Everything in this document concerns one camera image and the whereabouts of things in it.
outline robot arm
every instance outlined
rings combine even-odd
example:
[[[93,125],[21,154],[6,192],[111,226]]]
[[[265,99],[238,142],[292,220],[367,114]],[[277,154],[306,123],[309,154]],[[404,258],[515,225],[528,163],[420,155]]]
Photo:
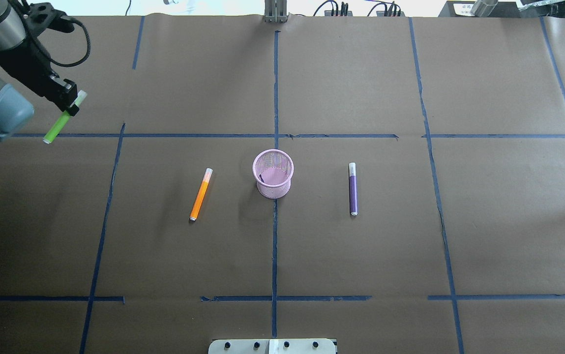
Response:
[[[74,30],[73,23],[84,29],[88,50],[84,58],[72,64],[54,61],[48,51],[37,40],[46,29],[64,33]],[[53,9],[51,4],[22,4],[17,0],[0,0],[0,66],[31,89],[45,97],[63,111],[75,115],[79,108],[76,83],[62,79],[51,68],[51,63],[60,66],[76,66],[89,56],[89,36],[84,25],[63,11]],[[22,128],[33,115],[33,107],[11,85],[0,80],[0,141]]]

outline purple marker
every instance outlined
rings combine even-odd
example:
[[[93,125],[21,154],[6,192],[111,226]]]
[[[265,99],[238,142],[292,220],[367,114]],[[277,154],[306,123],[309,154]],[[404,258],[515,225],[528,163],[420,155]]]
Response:
[[[350,170],[350,177],[348,179],[350,182],[348,184],[350,187],[350,215],[357,216],[359,215],[357,206],[357,164],[350,163],[348,168]]]

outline green marker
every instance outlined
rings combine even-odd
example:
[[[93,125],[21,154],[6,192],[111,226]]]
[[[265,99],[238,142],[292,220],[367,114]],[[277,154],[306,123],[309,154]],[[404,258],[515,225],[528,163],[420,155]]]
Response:
[[[79,93],[77,94],[77,99],[75,99],[75,105],[79,107],[87,95],[88,94],[84,90],[80,90]],[[51,130],[49,130],[48,133],[44,135],[43,141],[47,144],[52,143],[53,140],[55,140],[55,138],[57,137],[57,135],[59,135],[59,132],[62,129],[64,129],[64,126],[66,125],[66,123],[68,123],[69,119],[70,119],[70,114],[68,113],[68,111],[64,111],[59,117],[59,119],[57,119],[55,124],[53,124]]]

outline pencil holder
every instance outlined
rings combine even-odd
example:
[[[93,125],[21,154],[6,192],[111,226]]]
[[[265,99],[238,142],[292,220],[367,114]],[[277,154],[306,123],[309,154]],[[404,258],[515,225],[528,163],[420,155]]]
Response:
[[[251,167],[260,194],[269,199],[283,197],[291,188],[293,161],[285,152],[272,148],[258,154]]]

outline orange marker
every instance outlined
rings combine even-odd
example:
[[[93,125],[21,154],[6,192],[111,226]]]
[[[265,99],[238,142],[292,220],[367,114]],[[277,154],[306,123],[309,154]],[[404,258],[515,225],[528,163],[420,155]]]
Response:
[[[190,221],[194,222],[199,216],[199,209],[202,207],[204,202],[204,196],[206,195],[206,190],[208,189],[208,183],[210,183],[210,177],[212,175],[212,169],[206,168],[206,174],[204,174],[204,180],[202,185],[199,187],[199,192],[197,192],[197,198],[195,199],[195,204],[193,210],[190,212]]]

